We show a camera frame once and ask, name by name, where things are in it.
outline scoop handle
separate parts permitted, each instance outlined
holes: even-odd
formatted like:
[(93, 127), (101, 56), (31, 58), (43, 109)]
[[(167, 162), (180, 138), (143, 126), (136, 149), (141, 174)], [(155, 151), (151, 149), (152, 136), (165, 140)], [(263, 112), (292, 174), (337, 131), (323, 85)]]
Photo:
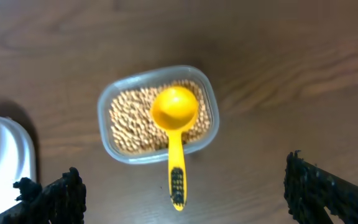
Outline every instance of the scoop handle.
[[(181, 141), (181, 133), (174, 132), (168, 134), (169, 147), (168, 147), (168, 181), (169, 181), (169, 193), (171, 201), (176, 210), (182, 211), (187, 201), (187, 180), (186, 180), (186, 167), (185, 167), (185, 154), (183, 152), (183, 145)], [(172, 173), (173, 171), (181, 170), (183, 173), (183, 203), (175, 203), (172, 193), (175, 189), (172, 189)]]

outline brown wooden surface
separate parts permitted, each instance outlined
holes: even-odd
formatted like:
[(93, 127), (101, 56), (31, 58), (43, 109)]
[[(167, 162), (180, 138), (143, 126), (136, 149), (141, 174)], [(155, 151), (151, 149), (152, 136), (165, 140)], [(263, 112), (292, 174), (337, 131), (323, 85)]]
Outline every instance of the brown wooden surface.
[[(167, 164), (115, 161), (96, 117), (107, 84), (176, 64), (207, 74), (221, 112), (216, 139), (186, 157), (181, 213)], [(2, 0), (6, 100), (34, 122), (41, 183), (80, 171), (86, 223), (295, 223), (290, 151), (358, 185), (358, 1)]]

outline yellow handle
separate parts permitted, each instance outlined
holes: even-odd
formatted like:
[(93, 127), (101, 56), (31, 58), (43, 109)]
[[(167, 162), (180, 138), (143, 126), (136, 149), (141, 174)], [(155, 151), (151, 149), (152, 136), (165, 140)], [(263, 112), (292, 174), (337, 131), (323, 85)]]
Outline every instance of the yellow handle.
[(168, 134), (168, 181), (171, 201), (176, 210), (182, 211), (187, 200), (187, 181), (185, 154), (181, 141), (181, 132), (175, 131)]

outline yellow spoon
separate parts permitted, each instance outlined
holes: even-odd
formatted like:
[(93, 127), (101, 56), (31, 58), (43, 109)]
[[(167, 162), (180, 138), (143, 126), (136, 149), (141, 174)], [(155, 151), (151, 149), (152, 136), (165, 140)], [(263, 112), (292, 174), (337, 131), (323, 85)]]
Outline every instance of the yellow spoon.
[(156, 97), (150, 114), (155, 124), (169, 137), (169, 193), (175, 209), (182, 211), (187, 200), (187, 181), (181, 134), (196, 123), (198, 102), (190, 90), (173, 86)]

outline white plate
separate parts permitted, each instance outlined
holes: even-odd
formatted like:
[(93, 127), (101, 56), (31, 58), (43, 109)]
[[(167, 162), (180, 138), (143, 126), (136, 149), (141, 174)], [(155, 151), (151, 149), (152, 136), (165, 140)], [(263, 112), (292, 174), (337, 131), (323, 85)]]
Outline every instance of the white plate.
[(12, 186), (22, 177), (36, 181), (34, 146), (22, 126), (0, 117), (0, 213), (18, 203)]

